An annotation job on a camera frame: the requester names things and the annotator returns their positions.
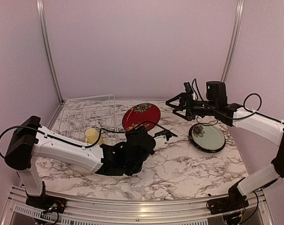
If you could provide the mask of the red floral plate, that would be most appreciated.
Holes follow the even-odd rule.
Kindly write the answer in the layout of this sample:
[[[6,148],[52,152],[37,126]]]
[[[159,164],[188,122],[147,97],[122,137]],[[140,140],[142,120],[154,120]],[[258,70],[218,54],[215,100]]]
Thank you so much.
[[[132,130],[142,123],[150,131],[161,118],[160,109],[152,103],[141,103],[129,109],[122,119],[122,126],[126,131]]]

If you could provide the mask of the yellow ceramic mug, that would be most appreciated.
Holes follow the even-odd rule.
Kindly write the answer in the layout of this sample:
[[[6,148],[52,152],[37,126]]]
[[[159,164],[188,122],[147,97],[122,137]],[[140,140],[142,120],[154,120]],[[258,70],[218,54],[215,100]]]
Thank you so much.
[[[98,144],[98,145],[103,144],[104,140],[101,135],[101,130],[96,130],[94,128],[86,130],[84,142],[88,144]]]

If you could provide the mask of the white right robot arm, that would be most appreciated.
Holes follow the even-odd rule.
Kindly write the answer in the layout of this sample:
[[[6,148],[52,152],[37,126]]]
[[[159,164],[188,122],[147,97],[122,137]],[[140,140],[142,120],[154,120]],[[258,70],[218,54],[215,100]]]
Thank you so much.
[[[258,146],[254,143],[257,137],[259,143],[267,141],[265,146],[277,151],[270,163],[229,190],[229,196],[224,199],[227,209],[236,209],[242,203],[243,196],[284,178],[284,120],[271,118],[258,109],[247,109],[244,104],[228,103],[226,84],[221,81],[206,83],[206,97],[202,97],[196,80],[185,82],[184,87],[184,92],[166,101],[174,114],[180,116],[181,112],[185,112],[181,116],[185,120],[213,116],[228,127],[248,132],[251,140],[248,148]]]

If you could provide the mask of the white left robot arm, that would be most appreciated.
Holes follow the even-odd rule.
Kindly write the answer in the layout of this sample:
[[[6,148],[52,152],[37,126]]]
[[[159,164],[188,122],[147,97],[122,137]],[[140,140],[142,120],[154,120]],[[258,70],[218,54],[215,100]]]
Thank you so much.
[[[3,131],[0,137],[13,130],[2,158],[18,172],[27,196],[42,209],[49,207],[51,198],[45,194],[46,187],[35,165],[36,157],[74,164],[104,176],[132,176],[155,153],[156,141],[143,127],[126,132],[126,141],[115,145],[99,144],[99,138],[87,144],[52,132],[40,120],[31,116],[23,124]]]

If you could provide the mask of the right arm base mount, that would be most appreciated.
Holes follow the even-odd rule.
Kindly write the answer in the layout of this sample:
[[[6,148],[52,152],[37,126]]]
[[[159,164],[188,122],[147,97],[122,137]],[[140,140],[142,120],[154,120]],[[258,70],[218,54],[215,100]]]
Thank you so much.
[[[227,197],[208,200],[206,208],[210,210],[211,215],[239,210],[239,212],[223,216],[223,221],[227,225],[243,225],[250,220],[258,210],[259,197],[256,192],[254,192],[254,195],[256,198],[256,206],[254,211],[247,218],[243,218],[243,216],[246,212],[246,207],[249,206],[248,198],[246,195],[240,193],[238,187],[231,187]]]

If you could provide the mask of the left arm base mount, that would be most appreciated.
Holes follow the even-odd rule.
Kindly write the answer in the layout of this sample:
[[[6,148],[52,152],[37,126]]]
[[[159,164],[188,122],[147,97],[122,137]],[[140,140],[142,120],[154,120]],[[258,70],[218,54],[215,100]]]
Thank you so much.
[[[55,221],[49,221],[44,225],[56,225],[59,222],[60,214],[65,211],[67,200],[65,198],[44,195],[44,196],[27,196],[26,204],[34,208],[43,210],[42,214],[54,213]]]

